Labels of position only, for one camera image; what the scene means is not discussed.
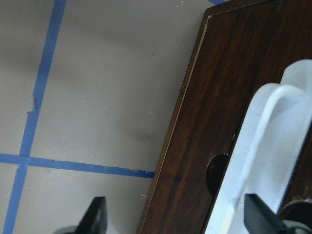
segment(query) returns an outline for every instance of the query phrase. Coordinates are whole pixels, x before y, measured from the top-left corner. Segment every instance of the white plastic bracket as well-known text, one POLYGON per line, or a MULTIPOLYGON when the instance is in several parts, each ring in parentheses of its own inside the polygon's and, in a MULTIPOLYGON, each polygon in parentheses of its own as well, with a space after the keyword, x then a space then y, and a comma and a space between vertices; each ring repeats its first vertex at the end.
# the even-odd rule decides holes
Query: white plastic bracket
POLYGON ((280 84, 254 95, 239 132, 205 234, 248 234, 244 194, 274 211, 281 203, 312 119, 312 60, 286 68, 280 84))

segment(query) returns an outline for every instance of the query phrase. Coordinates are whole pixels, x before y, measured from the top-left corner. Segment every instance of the beige floor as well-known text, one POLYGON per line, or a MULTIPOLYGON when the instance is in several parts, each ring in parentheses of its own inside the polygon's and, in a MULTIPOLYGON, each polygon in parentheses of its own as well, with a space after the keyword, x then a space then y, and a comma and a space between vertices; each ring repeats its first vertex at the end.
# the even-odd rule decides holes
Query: beige floor
MULTIPOLYGON (((1 2, 0 229, 53 5, 1 2)), ((155 171, 211 6, 206 0, 67 1, 30 157, 104 167, 95 173, 30 163, 15 234, 77 225, 94 196, 107 197, 107 234, 136 232, 152 179, 113 175, 106 167, 155 171)))

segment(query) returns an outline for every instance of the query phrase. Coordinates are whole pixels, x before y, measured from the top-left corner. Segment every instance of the blue tape line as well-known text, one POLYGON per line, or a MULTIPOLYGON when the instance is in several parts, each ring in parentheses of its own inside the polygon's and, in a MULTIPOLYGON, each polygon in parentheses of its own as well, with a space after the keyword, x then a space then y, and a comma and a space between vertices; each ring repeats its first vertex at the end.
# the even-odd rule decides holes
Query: blue tape line
POLYGON ((19 164, 18 169, 16 170, 14 184, 12 188, 12 193, 9 201, 8 211, 6 213, 4 227, 2 234, 12 234, 14 230, 14 224, 16 220, 16 216, 18 213, 19 205, 20 205, 20 197, 23 190, 28 160, 29 158, 22 158, 23 162, 19 164))
POLYGON ((19 151, 20 156, 30 156, 30 151, 33 145, 33 140, 43 100, 44 90, 51 68, 52 58, 59 35, 59 29, 65 9, 65 4, 66 0, 55 0, 54 2, 45 46, 42 52, 41 63, 39 65, 37 79, 33 92, 34 109, 28 113, 24 136, 19 151))
POLYGON ((33 91, 34 109, 28 113, 24 135, 19 150, 19 167, 16 171, 9 207, 6 213, 3 234, 12 234, 16 216, 20 204, 20 198, 27 174, 30 151, 33 145, 41 104, 47 84, 55 45, 58 39, 60 23, 65 9, 66 0, 55 0, 46 36, 45 46, 42 52, 37 79, 33 91))
POLYGON ((225 3, 224 0, 208 0, 209 2, 213 3, 214 5, 219 5, 221 3, 225 3))
POLYGON ((12 164, 19 164, 20 158, 17 155, 8 155, 8 154, 1 154, 0 153, 0 162, 3 163, 12 163, 12 164))
POLYGON ((112 175, 120 175, 120 176, 135 176, 135 177, 143 177, 143 178, 154 177, 154 172, 130 170, 130 169, 120 168, 120 167, 106 167, 106 166, 85 164, 85 163, 78 163, 78 162, 53 161, 50 159, 37 158, 37 157, 31 157, 29 165, 37 166, 37 167, 47 167, 47 168, 102 173, 102 174, 112 174, 112 175))

